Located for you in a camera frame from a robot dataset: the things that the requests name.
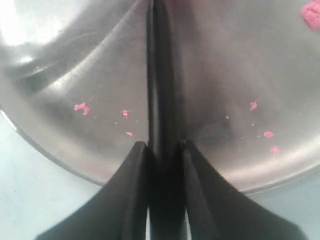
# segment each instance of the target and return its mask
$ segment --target stainless steel bowl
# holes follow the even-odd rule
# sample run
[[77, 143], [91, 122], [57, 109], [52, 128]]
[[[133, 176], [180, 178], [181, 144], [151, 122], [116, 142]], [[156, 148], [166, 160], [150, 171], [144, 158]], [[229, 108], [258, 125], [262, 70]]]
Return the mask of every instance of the stainless steel bowl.
[[[45, 156], [101, 185], [148, 140], [148, 3], [0, 3], [2, 114]], [[186, 135], [243, 192], [319, 166], [320, 33], [300, 16], [307, 3], [166, 1]], [[74, 110], [82, 103], [88, 115]]]

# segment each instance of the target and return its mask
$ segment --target pink residue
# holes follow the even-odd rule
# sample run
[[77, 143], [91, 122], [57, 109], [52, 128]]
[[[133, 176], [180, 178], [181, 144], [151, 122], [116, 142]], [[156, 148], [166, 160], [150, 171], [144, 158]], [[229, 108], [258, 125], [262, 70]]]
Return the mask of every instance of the pink residue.
[[123, 110], [123, 116], [128, 119], [129, 118], [129, 112], [127, 110]]
[[270, 139], [274, 136], [274, 133], [272, 131], [266, 131], [264, 133], [264, 136], [267, 138], [267, 139]]
[[278, 154], [280, 153], [280, 149], [278, 146], [274, 146], [270, 149], [270, 152], [274, 153], [274, 154]]
[[312, 30], [320, 28], [320, 0], [313, 0], [301, 10], [301, 15]]
[[74, 110], [83, 110], [83, 115], [88, 115], [90, 113], [90, 108], [87, 106], [87, 104], [84, 102], [82, 104], [77, 104], [74, 106]]
[[251, 109], [250, 109], [250, 111], [253, 111], [253, 110], [255, 110], [255, 109], [258, 107], [258, 104], [257, 104], [256, 101], [254, 101], [254, 102], [252, 102], [252, 103], [250, 103], [250, 104], [251, 104]]

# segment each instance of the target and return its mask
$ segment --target pink crumb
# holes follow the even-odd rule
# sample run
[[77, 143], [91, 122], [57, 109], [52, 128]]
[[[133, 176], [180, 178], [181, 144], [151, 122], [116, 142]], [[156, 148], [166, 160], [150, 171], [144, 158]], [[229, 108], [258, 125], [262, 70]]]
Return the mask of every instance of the pink crumb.
[[83, 110], [83, 115], [88, 115], [91, 111], [85, 102], [82, 104], [74, 105], [74, 110], [75, 111]]
[[274, 133], [272, 131], [266, 131], [264, 133], [264, 136], [267, 138], [267, 139], [270, 139], [274, 136]]
[[312, 30], [320, 28], [320, 0], [313, 0], [301, 10], [301, 15]]
[[128, 119], [129, 118], [129, 112], [127, 110], [123, 110], [123, 116]]
[[256, 101], [254, 101], [254, 102], [252, 102], [252, 103], [250, 103], [250, 104], [251, 104], [251, 109], [250, 109], [250, 111], [253, 111], [253, 110], [255, 110], [255, 109], [258, 107], [258, 104], [257, 104]]
[[272, 147], [272, 148], [270, 149], [270, 152], [275, 153], [275, 154], [278, 154], [278, 153], [280, 153], [280, 149], [279, 149], [278, 146], [274, 146], [274, 147]]

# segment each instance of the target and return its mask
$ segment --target metal bowl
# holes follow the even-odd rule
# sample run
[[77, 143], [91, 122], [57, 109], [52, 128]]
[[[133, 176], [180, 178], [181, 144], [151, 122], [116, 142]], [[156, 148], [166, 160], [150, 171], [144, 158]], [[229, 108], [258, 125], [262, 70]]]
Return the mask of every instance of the metal bowl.
[[[148, 3], [0, 3], [2, 114], [49, 159], [97, 184], [148, 140]], [[166, 1], [185, 134], [243, 192], [319, 166], [320, 33], [300, 16], [306, 3]], [[82, 103], [87, 115], [75, 111]]]

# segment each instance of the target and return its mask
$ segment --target light blue surface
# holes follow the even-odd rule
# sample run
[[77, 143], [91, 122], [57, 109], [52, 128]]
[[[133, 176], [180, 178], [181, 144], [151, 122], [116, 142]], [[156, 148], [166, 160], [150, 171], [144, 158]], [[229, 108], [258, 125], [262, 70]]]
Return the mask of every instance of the light blue surface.
[[[100, 189], [42, 156], [0, 117], [0, 240], [33, 240]], [[320, 176], [251, 197], [320, 239]]]

